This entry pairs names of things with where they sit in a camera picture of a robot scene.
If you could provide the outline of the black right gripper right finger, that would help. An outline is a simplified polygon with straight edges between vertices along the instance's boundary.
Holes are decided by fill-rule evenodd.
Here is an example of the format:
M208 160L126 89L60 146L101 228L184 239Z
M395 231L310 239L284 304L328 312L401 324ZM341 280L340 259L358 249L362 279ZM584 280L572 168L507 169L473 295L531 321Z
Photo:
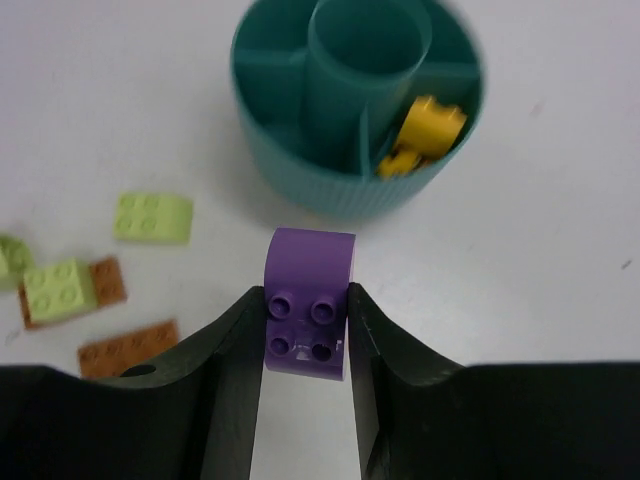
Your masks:
M365 479L635 479L635 362L462 366L348 292Z

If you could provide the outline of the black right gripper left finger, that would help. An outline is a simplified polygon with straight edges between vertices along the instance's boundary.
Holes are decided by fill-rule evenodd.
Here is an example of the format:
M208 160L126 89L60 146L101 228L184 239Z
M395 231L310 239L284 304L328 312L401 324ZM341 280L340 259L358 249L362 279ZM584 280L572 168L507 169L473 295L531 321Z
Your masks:
M264 292L118 377L1 370L5 479L246 479L264 358Z

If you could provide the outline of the purple curved lego brick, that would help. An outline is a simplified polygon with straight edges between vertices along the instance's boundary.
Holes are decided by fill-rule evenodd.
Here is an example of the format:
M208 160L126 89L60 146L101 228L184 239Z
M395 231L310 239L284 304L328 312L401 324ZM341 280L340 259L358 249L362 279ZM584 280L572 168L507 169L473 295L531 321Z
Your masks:
M352 233L275 230L264 269L267 369L344 379L355 241Z

